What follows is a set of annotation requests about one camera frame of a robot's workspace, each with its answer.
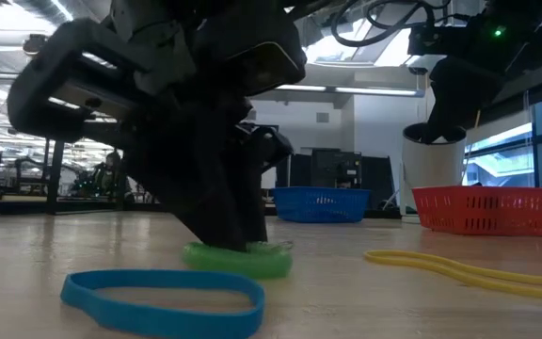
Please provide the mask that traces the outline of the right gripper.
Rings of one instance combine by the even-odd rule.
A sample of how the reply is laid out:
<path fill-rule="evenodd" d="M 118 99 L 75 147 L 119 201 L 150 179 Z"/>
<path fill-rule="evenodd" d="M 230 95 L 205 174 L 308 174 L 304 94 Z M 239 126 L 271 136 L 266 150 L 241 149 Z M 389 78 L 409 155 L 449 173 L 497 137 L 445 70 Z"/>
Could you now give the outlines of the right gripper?
<path fill-rule="evenodd" d="M 507 71 L 533 34 L 530 8 L 486 8 L 469 18 L 465 27 L 436 26 L 433 45 L 445 58 L 434 67 L 440 70 L 441 90 L 439 100 L 428 94 L 433 106 L 422 142 L 460 138 L 453 129 L 490 104 L 504 86 L 503 76 L 493 71 Z"/>

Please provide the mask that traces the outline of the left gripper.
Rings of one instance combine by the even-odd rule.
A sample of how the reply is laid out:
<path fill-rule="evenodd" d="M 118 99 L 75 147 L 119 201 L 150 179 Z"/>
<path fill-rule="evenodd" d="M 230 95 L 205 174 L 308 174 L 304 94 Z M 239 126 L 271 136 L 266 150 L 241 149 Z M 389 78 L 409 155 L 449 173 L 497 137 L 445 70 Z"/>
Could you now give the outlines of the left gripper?
<path fill-rule="evenodd" d="M 21 133 L 124 151 L 124 168 L 202 243 L 267 242 L 262 176 L 294 148 L 271 127 L 243 145 L 240 223 L 221 161 L 226 104 L 245 96 L 228 59 L 262 42 L 301 48 L 282 0 L 112 0 L 101 22 L 62 24 L 8 93 Z"/>

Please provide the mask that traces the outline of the green coil keychain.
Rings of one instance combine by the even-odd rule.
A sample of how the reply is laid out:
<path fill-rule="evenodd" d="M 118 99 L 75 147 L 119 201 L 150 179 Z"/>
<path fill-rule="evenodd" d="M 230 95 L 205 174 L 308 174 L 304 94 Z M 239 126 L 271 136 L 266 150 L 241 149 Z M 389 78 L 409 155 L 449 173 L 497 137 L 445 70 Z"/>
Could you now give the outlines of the green coil keychain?
<path fill-rule="evenodd" d="M 191 242 L 183 248 L 183 262 L 195 270 L 229 272 L 251 279 L 279 279 L 289 275 L 293 244 L 247 243 L 245 252 Z"/>

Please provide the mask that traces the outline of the yellow rubber band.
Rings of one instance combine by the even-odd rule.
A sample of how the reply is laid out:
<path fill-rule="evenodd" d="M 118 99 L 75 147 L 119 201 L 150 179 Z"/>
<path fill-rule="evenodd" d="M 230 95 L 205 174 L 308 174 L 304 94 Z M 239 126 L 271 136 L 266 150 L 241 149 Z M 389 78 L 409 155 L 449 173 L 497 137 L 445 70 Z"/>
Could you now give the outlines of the yellow rubber band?
<path fill-rule="evenodd" d="M 368 250 L 363 256 L 371 263 L 424 269 L 469 286 L 542 299 L 542 276 L 470 266 L 445 257 L 407 250 Z"/>

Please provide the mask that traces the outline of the blue rubber band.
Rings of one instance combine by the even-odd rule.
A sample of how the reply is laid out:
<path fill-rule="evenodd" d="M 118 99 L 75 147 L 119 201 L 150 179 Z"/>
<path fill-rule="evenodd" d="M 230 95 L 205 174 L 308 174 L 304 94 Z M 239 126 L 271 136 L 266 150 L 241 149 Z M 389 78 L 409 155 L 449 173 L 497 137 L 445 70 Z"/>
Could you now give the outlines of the blue rubber band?
<path fill-rule="evenodd" d="M 112 287 L 231 290 L 248 296 L 252 309 L 238 313 L 204 313 L 164 309 L 105 298 Z M 61 300 L 99 325 L 133 334 L 171 339 L 248 339 L 263 323 L 263 287 L 243 275 L 197 270 L 107 269 L 71 273 Z"/>

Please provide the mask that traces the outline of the white cup with black rim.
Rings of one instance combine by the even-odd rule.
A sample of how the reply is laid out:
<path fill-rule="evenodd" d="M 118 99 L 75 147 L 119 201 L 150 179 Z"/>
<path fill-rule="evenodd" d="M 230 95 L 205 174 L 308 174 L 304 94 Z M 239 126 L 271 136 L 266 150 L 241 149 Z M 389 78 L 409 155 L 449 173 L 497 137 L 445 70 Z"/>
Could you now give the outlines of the white cup with black rim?
<path fill-rule="evenodd" d="M 422 142 L 426 123 L 411 124 L 403 130 L 400 165 L 400 213 L 412 216 L 407 209 L 418 211 L 413 188 L 427 186 L 455 186 L 463 180 L 466 130 L 448 128 L 432 143 Z"/>

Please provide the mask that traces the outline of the large glass window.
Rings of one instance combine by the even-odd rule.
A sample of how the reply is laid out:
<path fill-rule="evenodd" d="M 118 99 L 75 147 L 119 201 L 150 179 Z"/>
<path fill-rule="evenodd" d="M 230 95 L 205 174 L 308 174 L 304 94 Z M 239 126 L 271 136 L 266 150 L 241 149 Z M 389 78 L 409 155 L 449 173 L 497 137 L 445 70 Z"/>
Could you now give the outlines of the large glass window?
<path fill-rule="evenodd" d="M 468 132 L 465 185 L 542 187 L 542 102 Z"/>

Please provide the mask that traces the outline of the long ceiling light bar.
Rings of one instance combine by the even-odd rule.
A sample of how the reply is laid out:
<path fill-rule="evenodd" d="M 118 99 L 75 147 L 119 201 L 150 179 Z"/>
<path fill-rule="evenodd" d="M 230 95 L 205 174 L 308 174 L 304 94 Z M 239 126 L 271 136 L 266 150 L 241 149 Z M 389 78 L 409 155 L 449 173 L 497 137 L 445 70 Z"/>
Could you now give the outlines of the long ceiling light bar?
<path fill-rule="evenodd" d="M 17 73 L 0 73 L 0 85 L 11 85 Z M 411 89 L 381 89 L 381 88 L 353 88 L 353 87 L 327 87 L 314 85 L 282 85 L 276 88 L 282 91 L 323 92 L 355 95 L 397 96 L 397 97 L 423 97 L 424 90 Z"/>

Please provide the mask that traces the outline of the blue plastic basket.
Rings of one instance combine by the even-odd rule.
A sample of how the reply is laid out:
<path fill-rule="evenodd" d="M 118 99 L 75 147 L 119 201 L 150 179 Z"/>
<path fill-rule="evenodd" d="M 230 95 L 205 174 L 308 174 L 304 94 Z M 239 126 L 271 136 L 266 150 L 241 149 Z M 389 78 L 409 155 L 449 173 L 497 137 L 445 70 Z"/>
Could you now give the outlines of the blue plastic basket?
<path fill-rule="evenodd" d="M 364 218 L 370 191 L 319 186 L 272 190 L 278 217 L 299 223 L 353 223 Z"/>

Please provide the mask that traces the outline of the black partition screen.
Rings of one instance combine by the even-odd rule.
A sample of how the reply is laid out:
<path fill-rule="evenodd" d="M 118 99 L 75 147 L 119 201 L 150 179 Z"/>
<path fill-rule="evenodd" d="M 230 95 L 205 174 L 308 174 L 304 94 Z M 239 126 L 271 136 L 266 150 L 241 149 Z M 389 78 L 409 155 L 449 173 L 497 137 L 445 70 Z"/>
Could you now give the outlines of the black partition screen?
<path fill-rule="evenodd" d="M 380 210 L 394 193 L 391 161 L 388 157 L 363 156 L 339 149 L 310 149 L 307 154 L 293 153 L 277 166 L 276 187 L 320 186 L 338 188 L 348 179 L 350 189 L 370 191 L 368 210 Z"/>

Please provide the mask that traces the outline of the red plastic basket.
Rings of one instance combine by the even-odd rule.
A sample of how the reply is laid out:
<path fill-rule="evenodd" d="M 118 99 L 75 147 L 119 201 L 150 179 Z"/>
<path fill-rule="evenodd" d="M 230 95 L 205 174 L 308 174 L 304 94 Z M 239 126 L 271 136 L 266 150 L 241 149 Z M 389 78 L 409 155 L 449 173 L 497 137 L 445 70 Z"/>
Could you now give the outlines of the red plastic basket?
<path fill-rule="evenodd" d="M 436 232 L 542 236 L 542 188 L 434 186 L 413 197 L 421 225 Z"/>

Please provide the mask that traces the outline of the black aluminium table frame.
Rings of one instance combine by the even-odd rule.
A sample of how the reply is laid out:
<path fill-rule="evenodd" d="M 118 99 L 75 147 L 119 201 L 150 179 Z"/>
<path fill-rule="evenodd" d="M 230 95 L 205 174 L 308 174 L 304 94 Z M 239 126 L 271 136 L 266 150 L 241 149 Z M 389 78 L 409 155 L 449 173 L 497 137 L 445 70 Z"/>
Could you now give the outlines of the black aluminium table frame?
<path fill-rule="evenodd" d="M 163 213 L 166 209 L 161 204 L 132 203 L 124 208 L 125 211 L 153 212 Z M 91 212 L 112 212 L 117 211 L 117 205 L 114 202 L 96 202 L 96 201 L 66 201 L 57 202 L 54 207 L 54 214 L 79 214 Z M 47 202 L 26 201 L 0 201 L 0 215 L 31 215 L 31 214 L 49 214 L 50 207 Z M 377 219 L 400 219 L 398 211 L 389 210 L 366 210 L 365 218 Z"/>

